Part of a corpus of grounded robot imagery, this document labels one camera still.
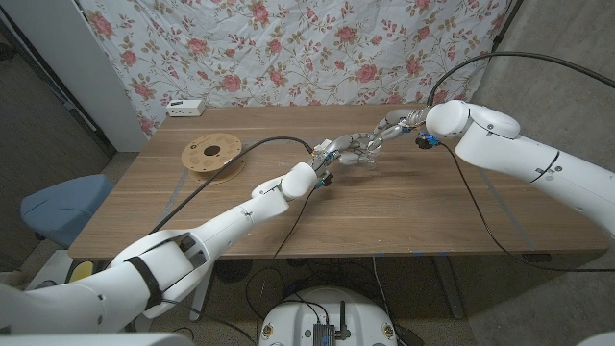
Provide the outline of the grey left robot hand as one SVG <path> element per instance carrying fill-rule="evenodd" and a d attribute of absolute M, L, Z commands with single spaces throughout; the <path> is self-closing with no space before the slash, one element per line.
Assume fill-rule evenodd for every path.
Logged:
<path fill-rule="evenodd" d="M 314 147 L 310 165 L 314 170 L 318 170 L 334 161 L 343 165 L 374 164 L 381 147 L 376 151 L 367 149 L 372 136 L 373 134 L 359 132 L 340 136 L 335 140 L 325 139 Z"/>

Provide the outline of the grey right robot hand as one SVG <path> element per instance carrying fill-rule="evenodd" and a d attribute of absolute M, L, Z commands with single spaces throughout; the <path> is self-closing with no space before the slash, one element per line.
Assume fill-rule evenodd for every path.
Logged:
<path fill-rule="evenodd" d="M 422 127 L 426 123 L 428 112 L 428 109 L 390 111 L 375 127 L 367 149 L 376 151 L 384 142 Z"/>

